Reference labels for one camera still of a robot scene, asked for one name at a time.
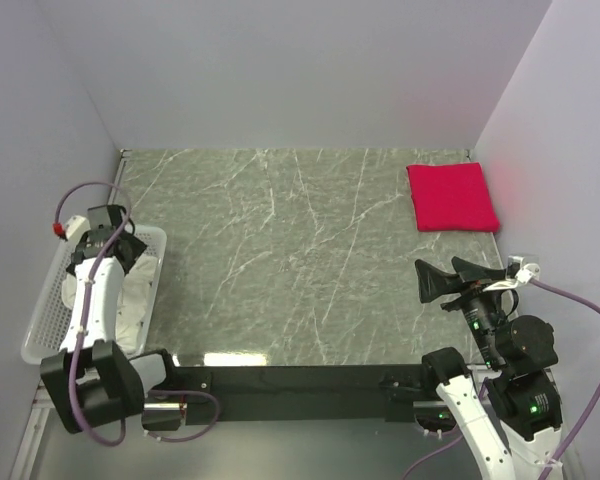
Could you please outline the white t shirt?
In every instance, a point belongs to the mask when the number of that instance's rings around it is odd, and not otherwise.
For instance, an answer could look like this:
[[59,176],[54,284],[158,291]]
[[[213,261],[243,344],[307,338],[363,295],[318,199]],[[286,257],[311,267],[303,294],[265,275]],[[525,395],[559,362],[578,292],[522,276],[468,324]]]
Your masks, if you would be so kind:
[[129,273],[113,258],[102,260],[94,281],[87,276],[94,261],[79,265],[74,275],[62,282],[61,298],[71,310],[71,320],[59,350],[73,352],[79,333],[84,334],[82,347],[89,348],[97,340],[114,341],[128,357],[137,349],[140,321],[147,312],[149,293],[157,259],[141,255]]

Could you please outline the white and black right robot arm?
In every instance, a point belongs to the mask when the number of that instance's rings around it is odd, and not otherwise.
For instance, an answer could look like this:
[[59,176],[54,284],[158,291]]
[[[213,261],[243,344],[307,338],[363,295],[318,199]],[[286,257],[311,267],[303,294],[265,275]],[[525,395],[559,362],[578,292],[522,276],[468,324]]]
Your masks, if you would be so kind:
[[485,366],[496,375],[475,386],[462,355],[448,347],[423,356],[420,390],[444,402],[482,478],[563,478],[555,456],[561,400],[547,373],[558,361],[553,327],[533,315],[512,317],[501,301],[504,292],[538,279],[538,262],[516,256],[504,269],[459,257],[451,263],[447,273],[416,260],[419,300],[447,297],[442,309],[463,314]]

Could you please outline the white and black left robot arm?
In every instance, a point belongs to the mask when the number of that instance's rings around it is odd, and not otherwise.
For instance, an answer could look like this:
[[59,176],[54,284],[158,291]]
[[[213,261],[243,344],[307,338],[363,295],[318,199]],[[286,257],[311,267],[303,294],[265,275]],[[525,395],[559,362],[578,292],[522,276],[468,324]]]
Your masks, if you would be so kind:
[[125,276],[147,245],[126,230],[121,205],[88,210],[70,266],[75,303],[59,351],[41,360],[40,375],[65,429],[76,434],[143,412],[148,394],[173,399],[180,378],[164,349],[128,358],[115,341],[118,297]]

